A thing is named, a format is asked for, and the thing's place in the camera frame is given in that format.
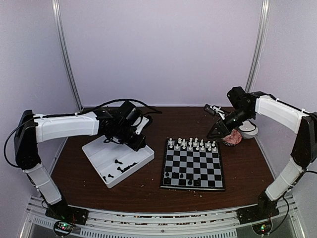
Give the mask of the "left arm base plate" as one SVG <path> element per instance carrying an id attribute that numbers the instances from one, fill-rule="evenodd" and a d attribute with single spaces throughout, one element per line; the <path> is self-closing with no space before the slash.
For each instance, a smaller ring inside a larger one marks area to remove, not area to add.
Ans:
<path id="1" fill-rule="evenodd" d="M 76 225 L 85 225 L 88 214 L 89 211 L 83 208 L 57 204 L 49 205 L 45 212 L 47 217 Z"/>

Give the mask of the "black chess piece king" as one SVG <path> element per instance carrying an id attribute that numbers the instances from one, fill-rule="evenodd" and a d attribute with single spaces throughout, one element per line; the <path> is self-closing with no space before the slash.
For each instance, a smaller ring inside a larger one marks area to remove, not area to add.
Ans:
<path id="1" fill-rule="evenodd" d="M 201 179 L 200 178 L 194 180 L 194 186 L 201 186 Z"/>

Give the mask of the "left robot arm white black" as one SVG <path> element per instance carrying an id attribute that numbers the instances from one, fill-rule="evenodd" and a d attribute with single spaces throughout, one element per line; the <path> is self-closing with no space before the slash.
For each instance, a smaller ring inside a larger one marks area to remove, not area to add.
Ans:
<path id="1" fill-rule="evenodd" d="M 141 131 L 152 118 L 135 106 L 134 99 L 121 99 L 115 110 L 105 108 L 108 102 L 84 111 L 70 114 L 34 114 L 25 110 L 19 125 L 9 134 L 14 138 L 14 168 L 21 169 L 44 197 L 48 207 L 60 220 L 71 216 L 71 209 L 53 181 L 38 152 L 38 144 L 74 136 L 104 136 L 105 143 L 125 144 L 134 151 L 146 146 Z"/>

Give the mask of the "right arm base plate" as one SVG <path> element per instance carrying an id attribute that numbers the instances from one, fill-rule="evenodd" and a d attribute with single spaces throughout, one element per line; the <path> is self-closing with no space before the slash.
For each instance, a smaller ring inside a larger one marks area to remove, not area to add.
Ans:
<path id="1" fill-rule="evenodd" d="M 273 208 L 269 212 L 261 212 L 257 205 L 240 208 L 236 212 L 241 225 L 265 220 L 271 216 L 279 215 L 279 210 L 277 208 Z"/>

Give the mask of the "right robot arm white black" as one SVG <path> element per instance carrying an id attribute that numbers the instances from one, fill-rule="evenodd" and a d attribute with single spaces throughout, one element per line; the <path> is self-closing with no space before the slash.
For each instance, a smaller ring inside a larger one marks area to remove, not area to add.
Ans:
<path id="1" fill-rule="evenodd" d="M 227 97 L 233 107 L 229 112 L 216 105 L 204 106 L 207 113 L 218 117 L 207 133 L 208 139 L 224 138 L 257 116 L 280 124 L 293 135 L 288 140 L 289 162 L 262 192 L 254 207 L 254 215 L 264 219 L 273 211 L 273 203 L 294 187 L 316 160 L 317 114 L 292 106 L 269 93 L 246 92 L 240 86 L 230 89 Z"/>

